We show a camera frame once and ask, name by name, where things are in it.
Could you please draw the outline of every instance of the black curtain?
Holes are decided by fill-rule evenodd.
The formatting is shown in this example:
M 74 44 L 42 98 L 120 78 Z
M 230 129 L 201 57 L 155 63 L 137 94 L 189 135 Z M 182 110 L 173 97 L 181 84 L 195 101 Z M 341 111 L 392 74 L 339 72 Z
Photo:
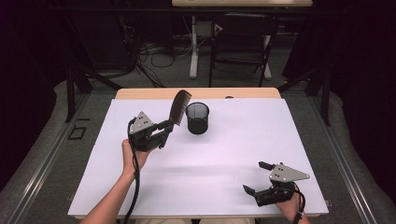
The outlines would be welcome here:
M 317 0 L 314 7 L 349 15 L 306 20 L 283 75 L 297 78 L 330 58 L 331 90 L 343 100 L 352 144 L 396 203 L 395 1 Z M 336 51 L 334 44 L 341 44 Z
M 12 177 L 49 120 L 53 88 L 64 66 L 35 4 L 2 1 L 0 6 L 0 189 Z

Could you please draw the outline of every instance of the white table surface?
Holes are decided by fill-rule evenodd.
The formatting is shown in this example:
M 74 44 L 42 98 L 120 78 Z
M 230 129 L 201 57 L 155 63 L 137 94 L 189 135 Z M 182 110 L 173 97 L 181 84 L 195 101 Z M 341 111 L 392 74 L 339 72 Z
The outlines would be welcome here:
M 154 122 L 168 119 L 173 100 L 113 100 L 93 147 L 84 176 L 68 212 L 85 217 L 117 181 L 122 170 L 121 141 L 127 124 L 140 111 Z M 163 149 L 154 150 L 141 172 L 141 186 L 131 218 L 273 217 L 273 205 L 258 207 L 242 185 L 268 189 L 270 171 L 259 161 L 283 162 L 307 173 L 297 181 L 308 215 L 328 213 L 315 174 L 288 106 L 283 99 L 203 99 L 210 109 L 209 129 L 189 133 L 186 116 Z M 134 195 L 132 184 L 119 215 Z

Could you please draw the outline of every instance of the table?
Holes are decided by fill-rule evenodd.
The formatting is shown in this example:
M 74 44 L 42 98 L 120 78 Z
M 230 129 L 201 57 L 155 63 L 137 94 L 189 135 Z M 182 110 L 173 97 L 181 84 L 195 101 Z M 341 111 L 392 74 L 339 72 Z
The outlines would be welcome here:
M 85 217 L 118 179 L 122 169 L 120 142 L 126 137 L 128 121 L 140 111 L 154 122 L 167 119 L 179 90 L 119 90 L 108 109 L 69 216 Z M 309 216 L 328 213 L 289 109 L 277 89 L 184 90 L 192 94 L 190 103 L 200 101 L 209 106 L 209 129 L 202 135 L 191 134 L 183 118 L 165 147 L 150 154 L 141 173 L 140 194 L 131 218 L 281 216 L 273 204 L 258 207 L 243 190 L 244 184 L 256 190 L 271 186 L 270 172 L 261 169 L 259 161 L 284 162 L 309 174 L 310 179 L 298 181 L 308 201 L 305 212 Z M 134 185 L 120 218 L 126 214 L 133 194 Z
M 312 0 L 172 0 L 174 7 L 311 7 Z M 190 78 L 197 78 L 198 48 L 196 40 L 196 17 L 192 16 L 192 55 Z M 268 64 L 264 72 L 265 79 L 271 79 Z

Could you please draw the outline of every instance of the human arm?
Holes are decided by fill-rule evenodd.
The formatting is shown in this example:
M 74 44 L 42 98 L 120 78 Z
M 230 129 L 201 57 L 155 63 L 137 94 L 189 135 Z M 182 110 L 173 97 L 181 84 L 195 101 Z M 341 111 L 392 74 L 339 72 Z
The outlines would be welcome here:
M 148 152 L 136 151 L 139 168 L 141 169 L 149 156 Z M 133 152 L 128 139 L 122 141 L 123 167 L 120 178 L 107 193 L 107 195 L 91 210 L 81 221 L 82 224 L 114 223 L 120 211 L 122 203 L 128 193 L 129 187 L 134 182 Z
M 276 206 L 279 208 L 279 210 L 282 212 L 283 216 L 289 221 L 293 222 L 296 214 L 299 211 L 300 207 L 300 195 L 296 192 L 294 192 L 293 196 L 289 201 L 285 201 L 283 203 L 277 203 Z M 298 224 L 310 224 L 311 222 L 309 219 L 306 217 L 305 214 L 301 216 L 300 221 Z

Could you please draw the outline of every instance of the gray floor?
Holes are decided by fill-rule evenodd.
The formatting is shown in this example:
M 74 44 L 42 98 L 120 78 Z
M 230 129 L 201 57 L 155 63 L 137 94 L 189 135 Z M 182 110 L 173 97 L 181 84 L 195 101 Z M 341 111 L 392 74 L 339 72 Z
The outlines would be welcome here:
M 270 57 L 273 79 L 263 86 L 277 87 L 284 83 L 281 76 L 292 46 L 292 37 L 276 39 Z M 200 47 L 198 78 L 190 79 L 190 56 L 176 57 L 172 65 L 153 67 L 150 57 L 144 62 L 166 87 L 206 87 L 208 79 L 208 46 Z M 151 56 L 156 65 L 172 62 L 168 56 Z M 251 68 L 219 66 L 216 76 L 243 73 Z M 136 71 L 113 79 L 124 87 L 152 87 L 149 80 Z M 78 187 L 93 143 L 102 125 L 106 110 L 115 92 L 92 80 L 90 95 L 78 94 L 78 113 L 65 124 L 67 104 L 65 84 L 55 88 L 57 105 L 46 128 L 26 156 L 20 169 L 0 193 L 0 223 L 78 223 L 67 216 L 73 193 Z M 216 80 L 215 87 L 254 86 L 240 81 Z M 301 83 L 282 93 L 302 138 L 319 186 L 330 213 L 313 218 L 313 223 L 396 223 L 396 208 L 376 185 L 370 172 L 359 159 L 349 141 L 342 113 L 342 101 L 331 95 L 330 122 L 327 127 L 318 117 L 318 100 L 306 98 Z M 83 139 L 77 140 L 75 128 L 86 128 Z M 287 223 L 283 218 L 266 219 L 262 223 Z

